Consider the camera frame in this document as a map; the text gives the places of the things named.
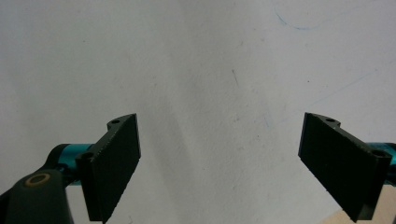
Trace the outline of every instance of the white surface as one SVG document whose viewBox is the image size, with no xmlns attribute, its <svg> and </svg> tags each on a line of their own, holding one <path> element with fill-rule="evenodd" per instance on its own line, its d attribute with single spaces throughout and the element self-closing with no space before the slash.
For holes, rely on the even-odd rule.
<svg viewBox="0 0 396 224">
<path fill-rule="evenodd" d="M 395 141 L 395 9 L 1 1 L 0 190 L 137 113 L 142 159 L 109 223 L 319 223 L 339 207 L 297 156 L 304 112 Z"/>
</svg>

